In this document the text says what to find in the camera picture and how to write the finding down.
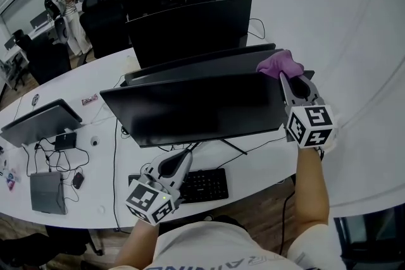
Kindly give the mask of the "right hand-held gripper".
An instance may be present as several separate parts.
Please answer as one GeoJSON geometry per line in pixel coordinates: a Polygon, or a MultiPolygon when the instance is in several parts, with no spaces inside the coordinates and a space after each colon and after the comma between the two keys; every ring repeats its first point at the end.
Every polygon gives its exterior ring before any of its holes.
{"type": "Polygon", "coordinates": [[[316,85],[305,75],[292,79],[280,72],[287,121],[284,125],[288,143],[300,149],[324,148],[333,142],[338,124],[330,105],[321,98],[316,85]]]}

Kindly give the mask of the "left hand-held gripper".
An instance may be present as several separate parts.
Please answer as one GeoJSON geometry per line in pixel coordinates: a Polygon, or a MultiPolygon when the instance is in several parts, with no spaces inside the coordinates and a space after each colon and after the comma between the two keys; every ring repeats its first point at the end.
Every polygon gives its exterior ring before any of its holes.
{"type": "Polygon", "coordinates": [[[192,160],[190,149],[154,159],[128,187],[125,204],[129,211],[153,226],[160,224],[180,205],[180,187],[188,177],[192,160]]]}

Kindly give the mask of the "purple cloth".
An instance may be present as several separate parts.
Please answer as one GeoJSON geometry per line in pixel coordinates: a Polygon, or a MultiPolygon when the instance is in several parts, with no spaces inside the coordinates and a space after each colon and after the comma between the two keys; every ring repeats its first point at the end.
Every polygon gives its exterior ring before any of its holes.
{"type": "Polygon", "coordinates": [[[294,61],[289,50],[282,50],[260,62],[256,71],[278,80],[280,73],[284,73],[288,78],[303,75],[304,66],[294,61]]]}

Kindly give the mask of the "person's right forearm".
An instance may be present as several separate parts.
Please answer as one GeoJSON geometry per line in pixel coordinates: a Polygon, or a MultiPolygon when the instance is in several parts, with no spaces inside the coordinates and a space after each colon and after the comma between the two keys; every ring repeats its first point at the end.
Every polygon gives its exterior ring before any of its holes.
{"type": "Polygon", "coordinates": [[[330,203],[319,153],[299,149],[295,185],[297,234],[318,224],[328,224],[330,203]]]}

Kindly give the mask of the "person's left forearm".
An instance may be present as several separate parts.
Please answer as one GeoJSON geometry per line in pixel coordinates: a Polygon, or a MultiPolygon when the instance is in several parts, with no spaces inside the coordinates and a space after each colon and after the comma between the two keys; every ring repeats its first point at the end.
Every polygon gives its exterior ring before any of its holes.
{"type": "Polygon", "coordinates": [[[147,268],[153,262],[158,235],[158,225],[138,221],[118,253],[113,267],[147,268]]]}

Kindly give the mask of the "grey monitor on left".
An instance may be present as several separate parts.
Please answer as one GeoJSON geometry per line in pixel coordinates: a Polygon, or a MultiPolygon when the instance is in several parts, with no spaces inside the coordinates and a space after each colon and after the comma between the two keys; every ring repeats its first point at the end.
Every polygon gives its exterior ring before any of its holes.
{"type": "Polygon", "coordinates": [[[42,138],[55,137],[82,127],[82,120],[69,113],[62,106],[54,106],[29,118],[19,120],[15,125],[2,130],[0,137],[15,147],[30,145],[42,138]]]}

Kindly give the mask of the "black keyboard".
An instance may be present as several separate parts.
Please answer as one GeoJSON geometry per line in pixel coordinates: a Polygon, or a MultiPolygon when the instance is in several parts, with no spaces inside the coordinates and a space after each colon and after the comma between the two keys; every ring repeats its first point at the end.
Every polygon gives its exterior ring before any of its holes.
{"type": "Polygon", "coordinates": [[[228,186],[225,170],[208,169],[191,171],[180,187],[177,202],[191,204],[227,199],[228,186]]]}

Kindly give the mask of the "person's black shorts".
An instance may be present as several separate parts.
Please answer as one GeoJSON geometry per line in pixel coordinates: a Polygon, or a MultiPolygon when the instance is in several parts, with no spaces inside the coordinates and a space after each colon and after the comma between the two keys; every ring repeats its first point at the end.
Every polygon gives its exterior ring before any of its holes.
{"type": "Polygon", "coordinates": [[[202,215],[196,215],[195,217],[189,217],[185,220],[185,224],[192,224],[192,223],[197,223],[197,222],[202,222],[202,221],[214,221],[217,223],[226,223],[226,224],[231,224],[234,226],[237,226],[239,228],[242,228],[243,230],[247,231],[246,228],[241,225],[236,219],[231,218],[230,216],[227,215],[219,215],[219,216],[213,216],[212,214],[202,214],[202,215]]]}

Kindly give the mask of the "person's white t-shirt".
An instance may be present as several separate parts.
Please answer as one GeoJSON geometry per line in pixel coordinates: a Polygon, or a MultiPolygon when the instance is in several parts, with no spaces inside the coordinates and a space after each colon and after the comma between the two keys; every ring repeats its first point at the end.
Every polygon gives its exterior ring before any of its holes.
{"type": "Polygon", "coordinates": [[[330,230],[317,224],[301,233],[287,256],[262,249],[239,226],[201,221],[158,238],[153,261],[110,270],[346,270],[330,230]]]}

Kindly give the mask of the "black docking station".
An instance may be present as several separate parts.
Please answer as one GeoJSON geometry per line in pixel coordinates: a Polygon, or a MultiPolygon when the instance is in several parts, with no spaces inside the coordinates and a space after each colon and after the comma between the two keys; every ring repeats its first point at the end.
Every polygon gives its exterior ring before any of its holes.
{"type": "Polygon", "coordinates": [[[66,133],[58,135],[55,138],[54,149],[56,151],[68,150],[76,148],[77,133],[66,133]]]}

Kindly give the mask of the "translucent plastic bottle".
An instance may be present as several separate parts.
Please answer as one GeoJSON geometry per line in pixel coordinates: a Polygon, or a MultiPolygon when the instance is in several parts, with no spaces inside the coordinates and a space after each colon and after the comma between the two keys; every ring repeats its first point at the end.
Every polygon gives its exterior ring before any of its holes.
{"type": "Polygon", "coordinates": [[[132,73],[141,69],[135,56],[127,56],[123,65],[123,74],[132,73]]]}

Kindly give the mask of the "grey laptop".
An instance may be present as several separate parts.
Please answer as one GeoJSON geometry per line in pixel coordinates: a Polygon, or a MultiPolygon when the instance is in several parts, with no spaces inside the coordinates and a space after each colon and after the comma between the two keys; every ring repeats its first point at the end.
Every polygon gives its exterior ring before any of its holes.
{"type": "Polygon", "coordinates": [[[59,171],[31,174],[30,196],[33,211],[66,214],[63,177],[59,171]]]}

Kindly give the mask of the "pink packet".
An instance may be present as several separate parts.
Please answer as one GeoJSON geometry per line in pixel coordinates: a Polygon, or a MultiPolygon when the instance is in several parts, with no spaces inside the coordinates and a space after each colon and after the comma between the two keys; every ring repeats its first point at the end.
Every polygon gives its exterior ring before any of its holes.
{"type": "Polygon", "coordinates": [[[4,175],[4,177],[6,179],[6,184],[10,192],[14,189],[16,183],[21,182],[20,177],[14,175],[13,173],[8,173],[4,175]]]}

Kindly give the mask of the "dark glass window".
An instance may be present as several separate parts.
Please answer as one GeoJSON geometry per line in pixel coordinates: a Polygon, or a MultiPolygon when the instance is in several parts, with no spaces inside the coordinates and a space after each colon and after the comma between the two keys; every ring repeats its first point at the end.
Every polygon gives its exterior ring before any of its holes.
{"type": "Polygon", "coordinates": [[[405,270],[405,207],[335,218],[347,270],[405,270]]]}

